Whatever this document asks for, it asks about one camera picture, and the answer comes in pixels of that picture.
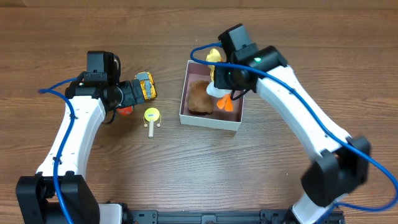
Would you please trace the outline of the yellow toy bulldozer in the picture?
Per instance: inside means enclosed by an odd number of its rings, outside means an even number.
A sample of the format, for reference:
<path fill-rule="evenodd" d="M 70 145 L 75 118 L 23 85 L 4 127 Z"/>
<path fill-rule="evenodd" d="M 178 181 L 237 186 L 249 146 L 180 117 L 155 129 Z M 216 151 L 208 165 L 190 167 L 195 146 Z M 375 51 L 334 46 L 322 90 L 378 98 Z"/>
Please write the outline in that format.
<path fill-rule="evenodd" d="M 152 74 L 150 72 L 140 72 L 135 75 L 135 78 L 140 81 L 144 99 L 154 100 L 157 96 L 157 92 Z"/>

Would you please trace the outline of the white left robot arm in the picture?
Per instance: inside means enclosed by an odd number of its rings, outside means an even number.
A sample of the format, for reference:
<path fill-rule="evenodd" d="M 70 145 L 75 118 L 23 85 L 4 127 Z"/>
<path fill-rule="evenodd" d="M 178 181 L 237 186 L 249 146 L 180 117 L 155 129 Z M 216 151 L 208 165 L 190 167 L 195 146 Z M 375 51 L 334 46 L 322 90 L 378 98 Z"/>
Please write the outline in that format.
<path fill-rule="evenodd" d="M 22 176 L 16 197 L 25 223 L 133 223 L 125 203 L 98 203 L 85 175 L 93 141 L 109 112 L 144 102 L 139 80 L 121 81 L 119 57 L 89 51 L 87 67 L 64 93 L 41 89 L 65 102 L 54 143 L 36 173 Z"/>

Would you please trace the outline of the brown plush bear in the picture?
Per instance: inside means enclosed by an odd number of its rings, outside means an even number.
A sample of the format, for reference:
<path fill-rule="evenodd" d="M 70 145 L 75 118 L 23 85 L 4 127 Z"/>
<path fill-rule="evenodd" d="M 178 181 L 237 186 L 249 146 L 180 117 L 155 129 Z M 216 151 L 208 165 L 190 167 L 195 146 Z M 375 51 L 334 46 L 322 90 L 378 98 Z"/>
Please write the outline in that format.
<path fill-rule="evenodd" d="M 189 84 L 187 96 L 188 110 L 191 114 L 208 115 L 214 111 L 213 100 L 206 92 L 209 81 L 197 80 Z"/>

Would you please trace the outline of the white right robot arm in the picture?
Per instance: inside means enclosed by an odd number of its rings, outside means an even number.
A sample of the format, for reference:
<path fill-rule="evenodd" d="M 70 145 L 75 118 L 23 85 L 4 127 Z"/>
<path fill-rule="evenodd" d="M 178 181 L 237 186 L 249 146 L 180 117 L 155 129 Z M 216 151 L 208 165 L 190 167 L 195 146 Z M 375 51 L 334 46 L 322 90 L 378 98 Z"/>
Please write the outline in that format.
<path fill-rule="evenodd" d="M 226 61 L 216 60 L 215 87 L 252 90 L 274 107 L 303 144 L 311 165 L 301 178 L 303 196 L 286 215 L 287 223 L 317 223 L 368 178 L 371 146 L 353 138 L 312 100 L 273 46 L 221 44 Z"/>

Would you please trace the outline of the white plush duck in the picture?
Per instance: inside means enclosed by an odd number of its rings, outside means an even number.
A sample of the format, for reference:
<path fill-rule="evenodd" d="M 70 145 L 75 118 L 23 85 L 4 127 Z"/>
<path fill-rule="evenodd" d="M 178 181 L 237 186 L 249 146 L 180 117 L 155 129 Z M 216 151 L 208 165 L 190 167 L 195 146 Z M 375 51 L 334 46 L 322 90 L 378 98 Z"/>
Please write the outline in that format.
<path fill-rule="evenodd" d="M 211 49 L 210 53 L 206 56 L 207 62 L 222 62 L 221 54 L 217 49 Z M 215 66 L 209 65 L 211 82 L 206 88 L 206 92 L 218 99 L 216 105 L 220 110 L 232 112 L 234 110 L 231 97 L 231 90 L 222 90 L 215 87 Z"/>

